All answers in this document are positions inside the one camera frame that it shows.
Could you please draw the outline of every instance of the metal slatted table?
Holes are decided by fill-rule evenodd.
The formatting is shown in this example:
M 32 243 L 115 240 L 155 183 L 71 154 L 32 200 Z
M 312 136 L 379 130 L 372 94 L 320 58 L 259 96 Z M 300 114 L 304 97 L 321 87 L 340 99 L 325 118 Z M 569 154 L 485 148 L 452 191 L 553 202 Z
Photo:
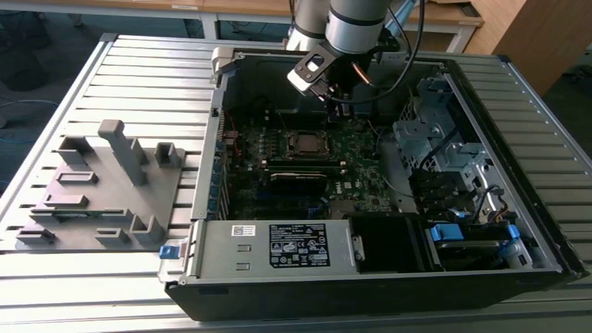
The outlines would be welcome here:
M 125 122 L 144 147 L 167 139 L 188 155 L 177 189 L 169 238 L 189 228 L 196 171 L 213 86 L 212 50 L 221 45 L 279 49 L 272 43 L 107 35 L 49 120 L 0 200 L 0 239 L 17 232 L 61 163 L 51 153 L 64 135 L 91 136 L 105 118 Z M 449 55 L 485 103 L 581 259 L 592 262 L 591 160 L 543 105 L 512 64 L 493 56 Z M 480 310 L 293 321 L 197 323 L 164 293 L 156 253 L 72 253 L 0 256 L 0 331 L 145 332 L 153 330 L 320 330 L 413 325 L 413 332 L 553 330 L 592 323 L 592 278 L 524 294 Z

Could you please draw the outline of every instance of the blue tab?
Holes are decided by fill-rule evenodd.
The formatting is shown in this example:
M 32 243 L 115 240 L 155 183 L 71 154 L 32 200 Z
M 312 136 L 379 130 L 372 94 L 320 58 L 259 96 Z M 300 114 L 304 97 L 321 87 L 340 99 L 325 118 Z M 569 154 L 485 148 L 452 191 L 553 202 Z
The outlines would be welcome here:
M 159 251 L 160 259 L 179 259 L 181 252 L 180 246 L 163 245 Z
M 456 223 L 436 224 L 431 228 L 431 234 L 433 241 L 461 241 L 464 240 L 463 232 L 460 231 L 460 226 Z
M 508 225 L 508 231 L 512 239 L 520 238 L 520 230 L 513 224 Z
M 433 241 L 439 241 L 441 239 L 440 234 L 437 233 L 436 227 L 429 229 L 429 233 L 432 234 Z

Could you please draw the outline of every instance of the power supply label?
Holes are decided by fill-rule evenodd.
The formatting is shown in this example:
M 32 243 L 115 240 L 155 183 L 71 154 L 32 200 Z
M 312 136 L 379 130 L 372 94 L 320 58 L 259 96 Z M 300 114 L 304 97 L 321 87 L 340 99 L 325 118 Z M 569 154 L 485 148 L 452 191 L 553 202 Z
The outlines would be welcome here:
M 273 268 L 331 266 L 325 225 L 271 224 L 269 265 Z

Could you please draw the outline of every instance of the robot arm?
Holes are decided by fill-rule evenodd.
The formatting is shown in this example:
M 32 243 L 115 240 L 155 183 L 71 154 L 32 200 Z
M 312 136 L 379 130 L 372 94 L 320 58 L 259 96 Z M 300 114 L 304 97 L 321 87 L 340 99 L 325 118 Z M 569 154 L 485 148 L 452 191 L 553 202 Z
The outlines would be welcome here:
M 404 20 L 413 3 L 415 0 L 407 0 L 397 12 Z M 391 0 L 297 2 L 288 49 L 309 53 L 289 72 L 288 79 L 301 94 L 312 94 L 327 101 L 329 95 L 347 96 L 351 92 L 359 82 L 352 64 L 357 69 L 367 69 L 371 63 L 389 5 Z

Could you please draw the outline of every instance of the motherboard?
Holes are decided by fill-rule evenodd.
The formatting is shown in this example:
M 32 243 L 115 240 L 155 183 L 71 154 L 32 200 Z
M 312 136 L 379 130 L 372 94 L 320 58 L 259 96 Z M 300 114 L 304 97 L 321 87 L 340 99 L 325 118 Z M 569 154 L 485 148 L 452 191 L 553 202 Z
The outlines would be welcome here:
M 231 219 L 341 219 L 389 212 L 379 170 L 377 133 L 368 120 L 291 128 L 252 123 L 227 128 Z

